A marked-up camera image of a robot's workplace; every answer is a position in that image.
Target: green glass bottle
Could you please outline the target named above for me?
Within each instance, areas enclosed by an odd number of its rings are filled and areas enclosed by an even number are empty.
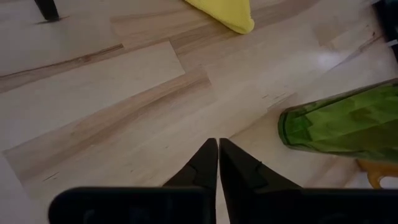
[[[285,110],[292,149],[398,162],[398,79]]]

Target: black chair leg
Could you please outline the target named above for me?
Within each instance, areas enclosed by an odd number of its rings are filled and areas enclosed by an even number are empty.
[[[35,0],[35,2],[45,20],[59,20],[60,16],[58,15],[57,7],[55,6],[54,0]]]

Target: light wood flooring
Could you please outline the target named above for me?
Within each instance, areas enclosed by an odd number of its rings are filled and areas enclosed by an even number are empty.
[[[287,149],[276,123],[397,77],[371,1],[252,0],[248,35],[183,1],[84,2],[20,30],[34,3],[0,2],[0,223],[46,223],[70,187],[162,185],[207,138],[304,187],[358,187],[354,160]]]

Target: yellow cloth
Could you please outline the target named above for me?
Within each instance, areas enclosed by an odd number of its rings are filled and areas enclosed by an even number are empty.
[[[231,30],[247,34],[254,28],[249,0],[186,0]]]

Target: yellow object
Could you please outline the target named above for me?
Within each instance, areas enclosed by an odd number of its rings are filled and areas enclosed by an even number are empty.
[[[247,34],[254,28],[249,0],[186,0],[231,30]]]

